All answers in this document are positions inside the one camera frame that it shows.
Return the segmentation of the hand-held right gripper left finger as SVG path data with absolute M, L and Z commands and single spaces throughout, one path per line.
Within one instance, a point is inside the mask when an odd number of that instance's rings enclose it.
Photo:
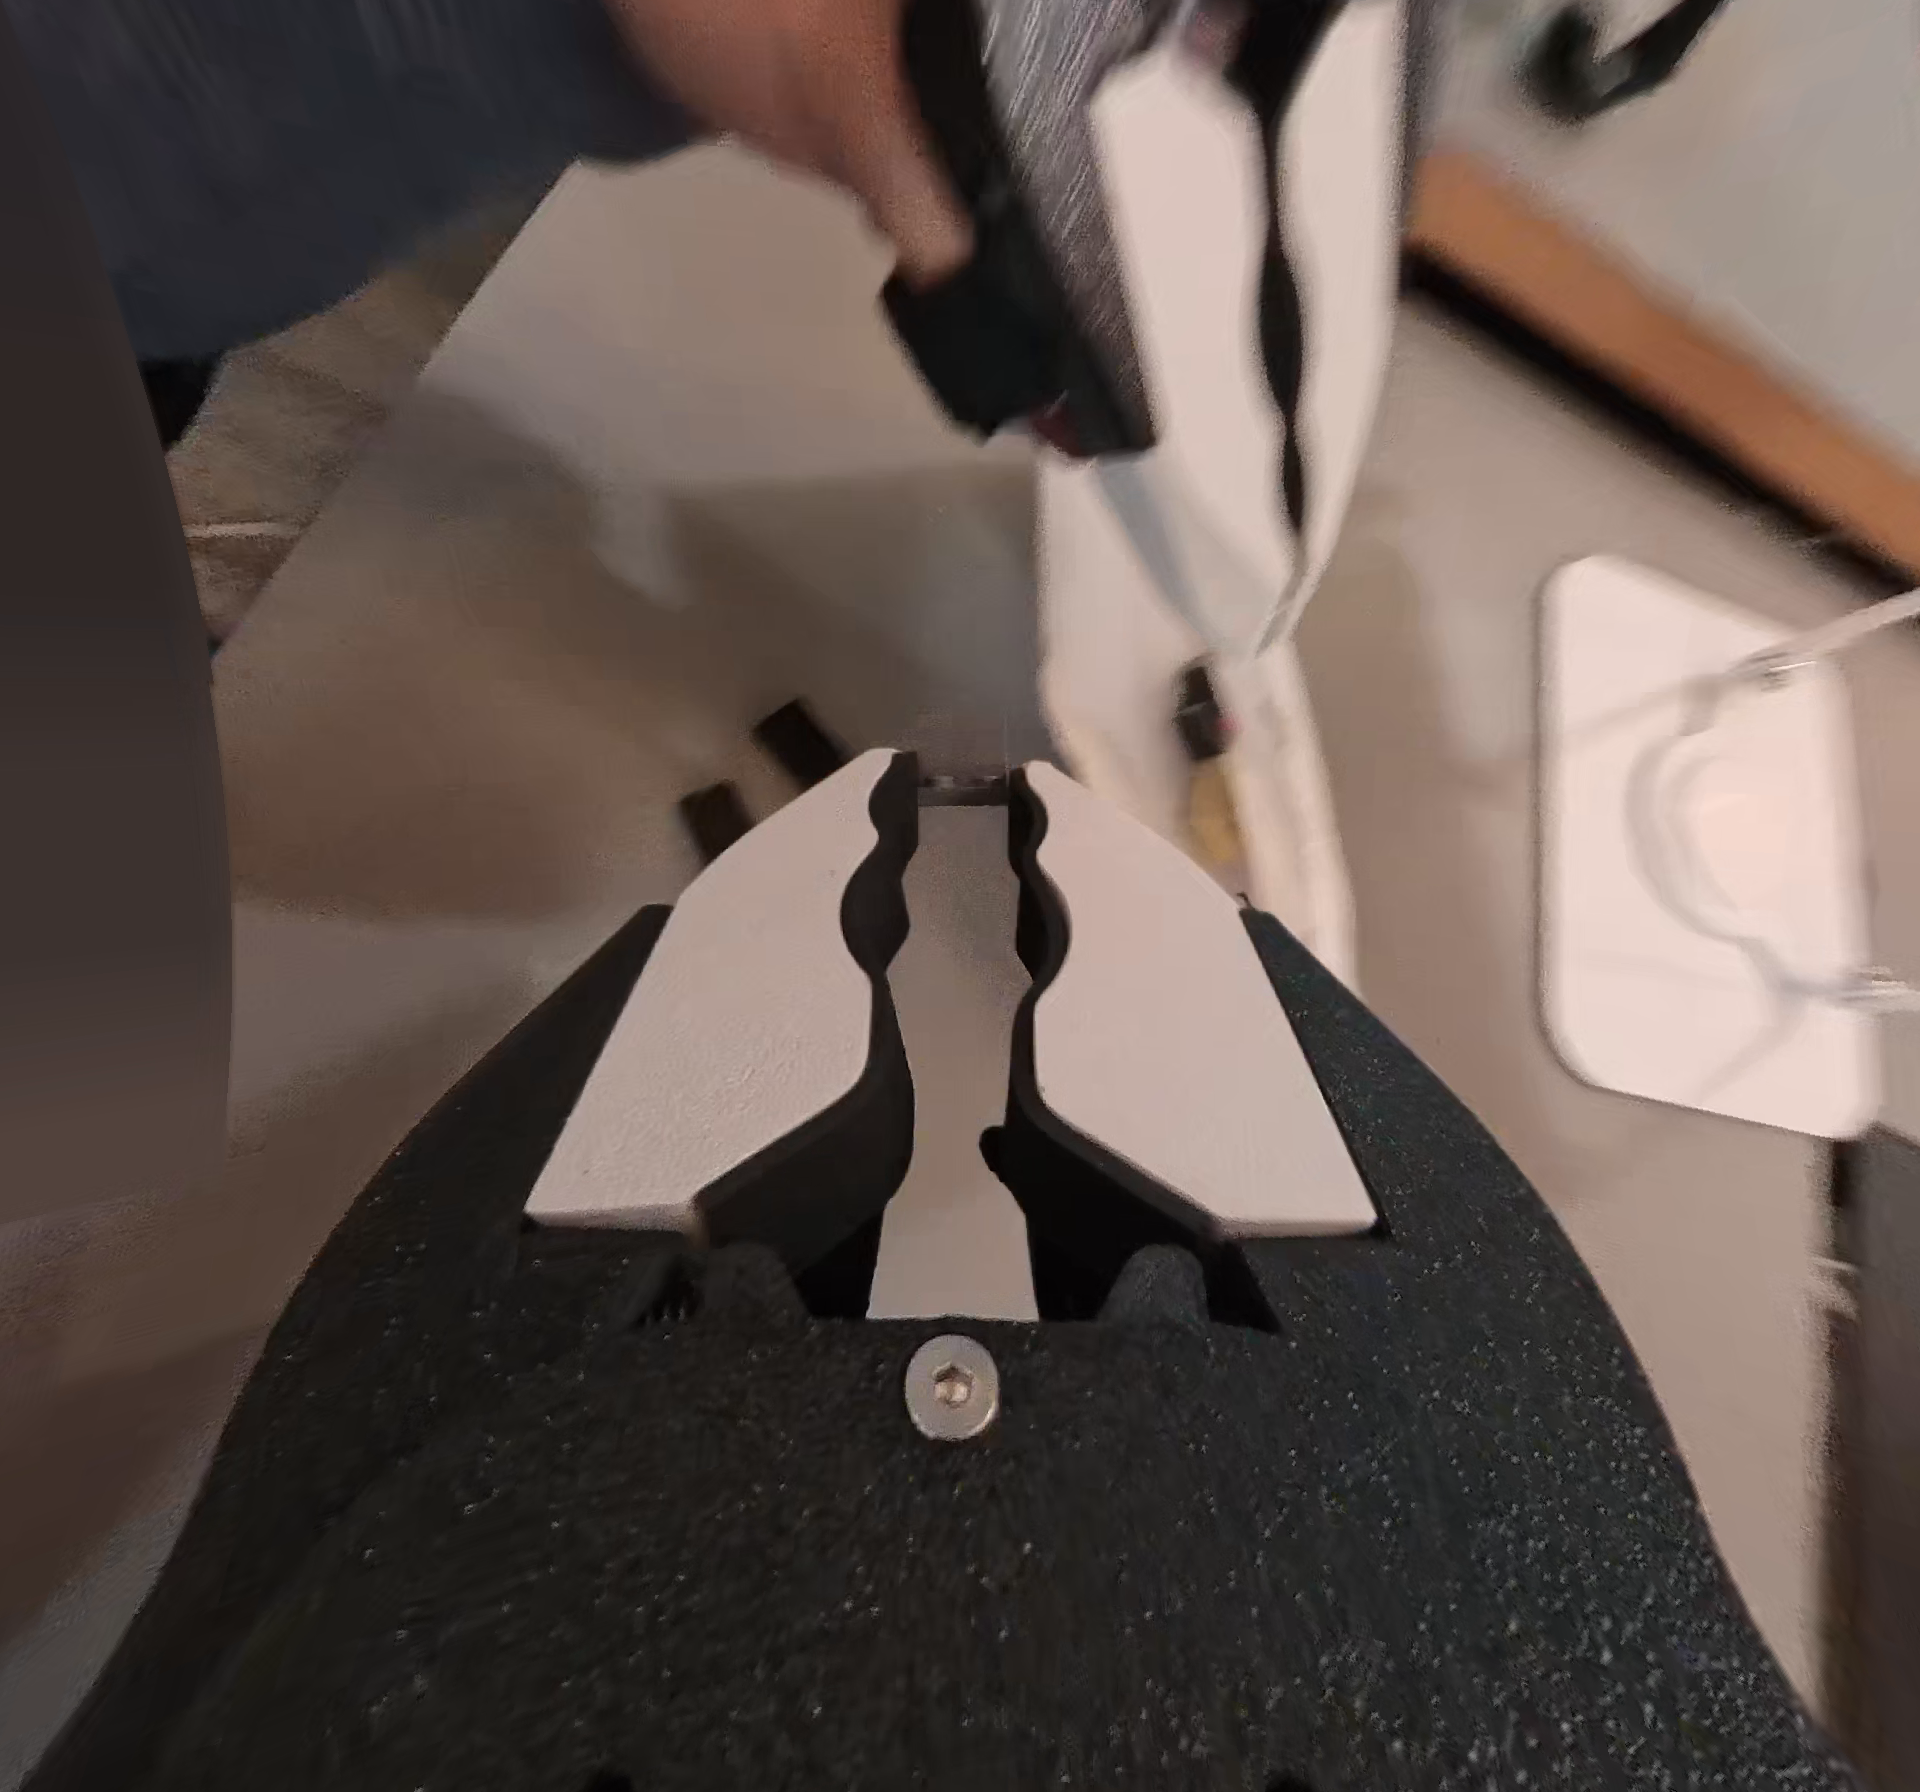
M 540 1229 L 761 1245 L 804 1276 L 907 1177 L 914 1081 L 889 987 L 918 850 L 913 753 L 860 753 L 680 897 L 540 1169 Z

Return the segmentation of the tan woven fabric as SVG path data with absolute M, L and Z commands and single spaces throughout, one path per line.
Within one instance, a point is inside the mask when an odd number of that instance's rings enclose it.
M 212 645 L 412 390 L 471 291 L 402 269 L 223 364 L 168 461 Z

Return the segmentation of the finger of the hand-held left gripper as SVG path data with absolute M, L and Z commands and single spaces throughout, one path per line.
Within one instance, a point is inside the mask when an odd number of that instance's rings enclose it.
M 1151 420 L 1091 486 L 1151 585 L 1211 655 L 1296 645 L 1309 586 L 1290 273 L 1259 117 L 1192 57 L 1139 57 L 1094 100 L 1096 162 Z
M 1379 408 L 1398 305 L 1409 0 L 1344 0 L 1281 124 L 1281 238 L 1303 320 L 1288 431 L 1301 558 L 1332 558 Z

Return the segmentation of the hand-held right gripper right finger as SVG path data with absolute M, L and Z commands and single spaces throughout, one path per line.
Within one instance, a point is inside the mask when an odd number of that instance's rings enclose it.
M 1241 903 L 1056 766 L 1008 792 L 1029 974 L 982 1156 L 1019 1206 L 1041 1314 L 1096 1314 L 1151 1247 L 1252 1314 L 1247 1252 L 1348 1241 L 1377 1204 Z

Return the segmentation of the wooden baseboard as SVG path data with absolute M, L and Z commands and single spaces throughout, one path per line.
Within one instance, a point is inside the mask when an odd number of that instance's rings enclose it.
M 1689 449 L 1916 578 L 1916 461 L 1647 282 L 1513 173 L 1444 152 L 1416 173 L 1409 267 L 1472 316 L 1549 349 Z

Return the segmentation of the person's left hand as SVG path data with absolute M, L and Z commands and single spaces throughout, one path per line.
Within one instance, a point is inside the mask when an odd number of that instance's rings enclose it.
M 707 130 L 837 187 L 931 287 L 972 256 L 909 78 L 909 0 L 607 0 L 641 63 Z

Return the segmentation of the white rectangular plate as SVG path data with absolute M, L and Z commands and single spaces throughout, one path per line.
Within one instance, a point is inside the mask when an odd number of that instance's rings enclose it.
M 1851 698 L 1616 556 L 1541 606 L 1541 1003 L 1586 1084 L 1840 1142 L 1883 1103 Z

